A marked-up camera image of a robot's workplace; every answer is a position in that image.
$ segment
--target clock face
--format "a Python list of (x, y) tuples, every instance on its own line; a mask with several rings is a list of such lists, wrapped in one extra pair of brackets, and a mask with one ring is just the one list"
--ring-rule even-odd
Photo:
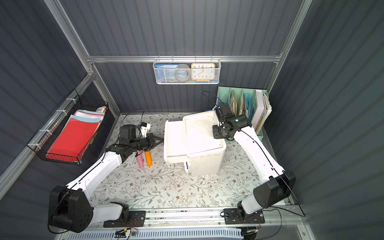
[(197, 82), (206, 82), (215, 79), (214, 63), (192, 63), (191, 78)]

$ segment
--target white robotic arm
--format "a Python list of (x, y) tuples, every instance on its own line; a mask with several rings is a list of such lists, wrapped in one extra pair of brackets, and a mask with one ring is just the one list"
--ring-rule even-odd
[(91, 206), (89, 200), (100, 182), (133, 152), (149, 151), (164, 141), (153, 133), (147, 133), (149, 124), (143, 122), (141, 125), (144, 125), (141, 132), (145, 137), (136, 138), (135, 125), (121, 126), (118, 144), (109, 146), (99, 160), (75, 180), (65, 187), (57, 186), (51, 191), (48, 225), (81, 232), (92, 223), (104, 222), (104, 225), (107, 223), (112, 227), (128, 224), (128, 205), (112, 202), (108, 205)]
[(233, 138), (242, 146), (244, 151), (247, 153), (249, 159), (255, 166), (257, 173), (259, 174), (260, 181), (262, 183), (269, 181), (270, 176), (277, 177), (278, 175), (283, 174), (283, 167), (280, 166), (274, 160), (271, 154), (269, 154), (267, 149), (264, 147), (263, 143), (257, 137), (257, 134), (252, 127), (247, 126), (242, 128), (241, 131), (235, 133)]
[(273, 159), (248, 118), (235, 116), (228, 104), (218, 106), (215, 111), (221, 124), (212, 126), (214, 138), (234, 138), (252, 161), (262, 183), (254, 188), (253, 194), (238, 203), (239, 217), (244, 219), (288, 197), (296, 180), (295, 175), (291, 171), (285, 172)]

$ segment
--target white storage box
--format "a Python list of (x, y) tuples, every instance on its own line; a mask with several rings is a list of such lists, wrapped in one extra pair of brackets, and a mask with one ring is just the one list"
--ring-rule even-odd
[(193, 177), (217, 174), (227, 147), (224, 139), (213, 137), (212, 126), (217, 124), (215, 111), (188, 115), (183, 121), (166, 121), (164, 160), (183, 162)]
[(218, 124), (215, 111), (183, 117), (186, 133), (187, 157), (191, 175), (217, 174), (223, 163), (227, 145), (224, 139), (214, 139), (212, 126)]

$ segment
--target mounting plate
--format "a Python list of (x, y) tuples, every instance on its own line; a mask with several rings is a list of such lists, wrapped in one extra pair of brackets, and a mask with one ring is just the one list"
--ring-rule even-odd
[[(145, 211), (129, 211), (129, 216), (128, 216), (129, 217), (129, 220), (128, 220), (129, 224), (131, 224), (131, 226), (132, 226), (132, 223), (133, 224), (136, 223), (135, 227), (144, 226), (145, 214), (146, 214)], [(103, 227), (129, 227), (129, 224), (127, 224), (125, 226), (116, 226), (113, 221), (106, 221), (106, 222), (104, 222)]]
[(258, 223), (257, 218), (255, 218), (253, 215), (257, 216), (257, 218), (260, 220), (260, 223), (265, 223), (264, 214), (263, 211), (257, 211), (249, 217), (245, 217), (245, 220), (241, 221), (238, 216), (237, 209), (224, 209), (224, 218), (225, 218), (225, 224), (231, 225), (231, 224), (244, 224), (244, 223)]

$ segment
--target pink marker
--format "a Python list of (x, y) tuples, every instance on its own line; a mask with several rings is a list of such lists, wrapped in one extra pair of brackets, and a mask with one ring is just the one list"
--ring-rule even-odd
[(144, 165), (143, 165), (143, 157), (142, 157), (141, 151), (137, 151), (137, 154), (138, 154), (138, 156), (136, 157), (137, 163), (140, 168), (143, 168)]

